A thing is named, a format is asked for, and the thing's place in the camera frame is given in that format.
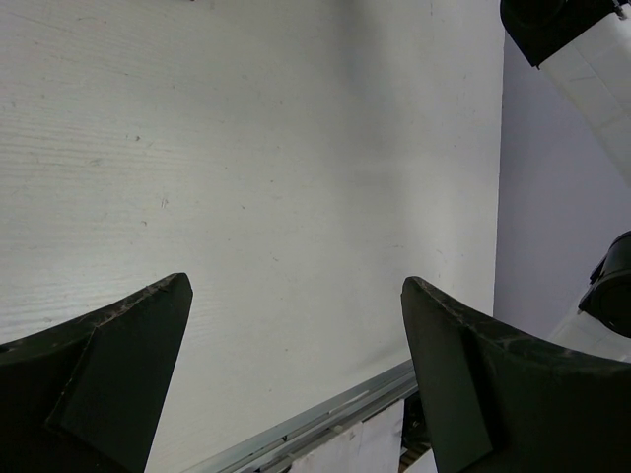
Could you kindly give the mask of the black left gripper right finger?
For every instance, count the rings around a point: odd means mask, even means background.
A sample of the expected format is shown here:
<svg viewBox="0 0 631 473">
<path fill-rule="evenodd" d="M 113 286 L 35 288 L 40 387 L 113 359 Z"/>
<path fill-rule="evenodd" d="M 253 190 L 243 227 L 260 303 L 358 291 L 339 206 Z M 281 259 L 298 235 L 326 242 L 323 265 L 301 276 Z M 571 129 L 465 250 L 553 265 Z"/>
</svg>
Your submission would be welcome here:
<svg viewBox="0 0 631 473">
<path fill-rule="evenodd" d="M 630 367 L 407 278 L 402 315 L 441 472 L 626 472 Z"/>
</svg>

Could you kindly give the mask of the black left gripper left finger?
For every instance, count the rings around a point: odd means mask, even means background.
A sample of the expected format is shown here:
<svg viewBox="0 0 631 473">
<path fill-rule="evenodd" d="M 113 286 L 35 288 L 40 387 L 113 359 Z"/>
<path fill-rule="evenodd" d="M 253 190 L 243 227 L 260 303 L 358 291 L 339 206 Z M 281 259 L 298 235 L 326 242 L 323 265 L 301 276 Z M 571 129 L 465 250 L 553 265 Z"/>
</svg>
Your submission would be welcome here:
<svg viewBox="0 0 631 473">
<path fill-rule="evenodd" d="M 144 471 L 191 302 L 174 273 L 2 344 L 2 471 Z"/>
</svg>

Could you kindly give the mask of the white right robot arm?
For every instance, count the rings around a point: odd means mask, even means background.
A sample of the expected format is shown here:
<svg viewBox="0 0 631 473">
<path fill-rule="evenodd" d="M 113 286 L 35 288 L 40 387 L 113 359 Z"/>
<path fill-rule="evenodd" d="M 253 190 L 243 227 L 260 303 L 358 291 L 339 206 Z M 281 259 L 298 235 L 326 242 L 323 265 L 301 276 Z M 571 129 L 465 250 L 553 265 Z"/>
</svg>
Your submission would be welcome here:
<svg viewBox="0 0 631 473">
<path fill-rule="evenodd" d="M 504 1 L 502 24 L 630 173 L 630 5 Z M 402 315 L 429 450 L 415 472 L 626 472 L 630 468 L 630 236 L 609 246 L 548 340 L 419 277 Z"/>
</svg>

